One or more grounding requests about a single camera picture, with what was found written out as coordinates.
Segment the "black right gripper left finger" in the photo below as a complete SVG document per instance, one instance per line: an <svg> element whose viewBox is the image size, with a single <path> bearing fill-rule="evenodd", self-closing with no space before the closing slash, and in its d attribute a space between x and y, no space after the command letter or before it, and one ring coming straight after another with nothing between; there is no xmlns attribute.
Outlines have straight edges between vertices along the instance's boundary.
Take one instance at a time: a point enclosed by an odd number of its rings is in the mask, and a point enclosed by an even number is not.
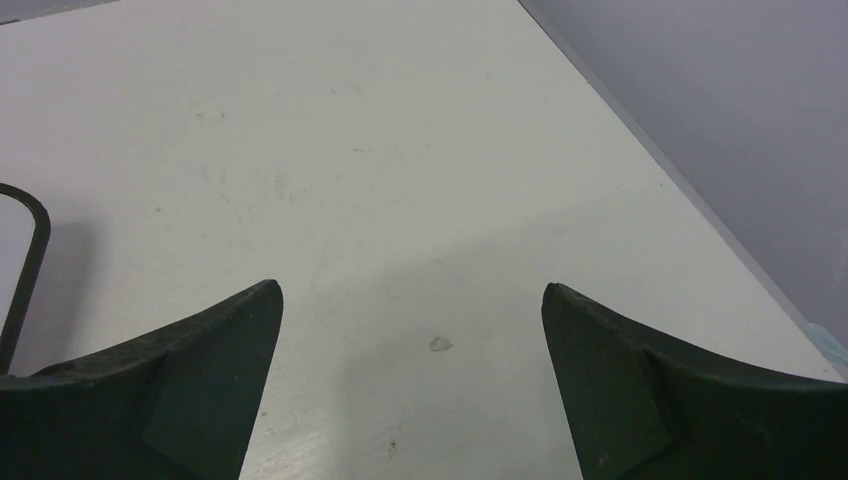
<svg viewBox="0 0 848 480"><path fill-rule="evenodd" d="M261 281L109 348L1 380L5 479L235 479L282 324Z"/></svg>

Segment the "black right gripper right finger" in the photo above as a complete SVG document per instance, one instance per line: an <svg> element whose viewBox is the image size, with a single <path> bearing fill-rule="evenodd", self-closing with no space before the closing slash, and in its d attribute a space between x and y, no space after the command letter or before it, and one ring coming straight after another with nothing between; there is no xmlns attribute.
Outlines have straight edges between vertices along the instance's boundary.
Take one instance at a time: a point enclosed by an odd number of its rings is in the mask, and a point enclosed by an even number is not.
<svg viewBox="0 0 848 480"><path fill-rule="evenodd" d="M542 323L586 479L843 479L847 387L731 359L558 283Z"/></svg>

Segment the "black framed whiteboard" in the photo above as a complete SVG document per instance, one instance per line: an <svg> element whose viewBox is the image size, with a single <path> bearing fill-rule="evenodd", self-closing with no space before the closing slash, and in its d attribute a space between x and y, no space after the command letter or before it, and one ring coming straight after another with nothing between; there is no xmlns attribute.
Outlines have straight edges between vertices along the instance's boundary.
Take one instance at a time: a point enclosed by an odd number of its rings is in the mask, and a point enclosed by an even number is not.
<svg viewBox="0 0 848 480"><path fill-rule="evenodd" d="M1 373L9 372L51 234L43 204L1 185Z"/></svg>

